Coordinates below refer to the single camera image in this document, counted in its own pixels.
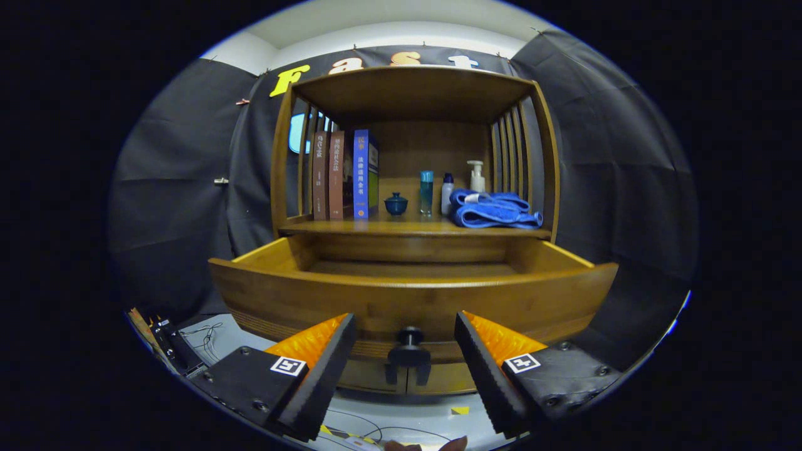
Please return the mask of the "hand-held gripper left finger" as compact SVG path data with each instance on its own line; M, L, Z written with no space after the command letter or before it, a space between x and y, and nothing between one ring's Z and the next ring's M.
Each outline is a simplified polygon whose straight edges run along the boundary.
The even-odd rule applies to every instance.
M315 440L357 336L352 313L294 334L269 351L241 346L191 379L258 428Z

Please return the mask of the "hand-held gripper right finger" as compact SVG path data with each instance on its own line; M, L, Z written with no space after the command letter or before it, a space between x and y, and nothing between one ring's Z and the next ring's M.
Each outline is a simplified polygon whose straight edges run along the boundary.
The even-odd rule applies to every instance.
M570 341L549 346L467 311L454 336L496 433L564 423L602 399L622 372Z

